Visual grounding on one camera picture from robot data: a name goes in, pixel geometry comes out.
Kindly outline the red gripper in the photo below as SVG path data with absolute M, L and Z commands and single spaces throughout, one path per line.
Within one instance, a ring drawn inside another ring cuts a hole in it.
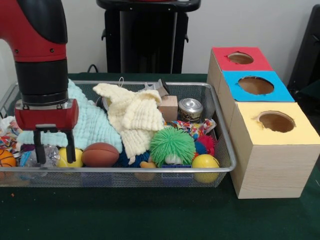
M 79 106 L 76 99 L 68 99 L 58 105 L 26 106 L 20 99 L 15 103 L 14 116 L 18 126 L 24 131 L 34 131 L 36 159 L 39 164 L 46 163 L 44 145 L 41 142 L 41 131 L 36 129 L 55 128 L 65 131 L 67 138 L 66 157 L 68 163 L 76 161 L 73 128 L 79 117 Z

